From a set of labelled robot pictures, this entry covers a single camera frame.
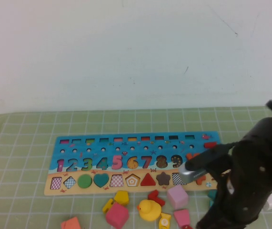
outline blue puzzle board section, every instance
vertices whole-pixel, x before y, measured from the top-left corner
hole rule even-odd
[[[152,157],[150,166],[158,156],[166,157],[167,163],[172,162],[173,155],[180,156],[183,163],[186,154],[207,150],[204,144],[208,142],[220,143],[216,131],[60,136],[56,139],[49,173],[86,169],[88,158],[94,169],[102,161],[100,169],[111,170],[114,155],[122,156],[121,170],[128,169],[127,161],[133,156],[138,158],[140,167],[146,162],[141,156]],[[162,169],[173,169],[173,166]]]

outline pink number 5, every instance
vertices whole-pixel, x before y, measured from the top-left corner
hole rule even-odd
[[[112,159],[112,169],[120,169],[122,168],[122,156],[121,155],[114,155]]]

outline green circle piece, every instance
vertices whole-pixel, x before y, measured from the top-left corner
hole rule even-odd
[[[92,184],[92,178],[87,175],[81,175],[78,179],[78,185],[80,188],[88,188]]]

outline number puzzle board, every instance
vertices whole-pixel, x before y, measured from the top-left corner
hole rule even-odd
[[[178,167],[219,144],[217,132],[61,136],[56,139],[45,195],[215,189],[210,174],[182,183]]]

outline brown star piece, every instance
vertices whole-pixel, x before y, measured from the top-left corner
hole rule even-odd
[[[156,179],[158,180],[159,185],[169,185],[171,176],[167,175],[165,172],[162,172],[156,176]]]

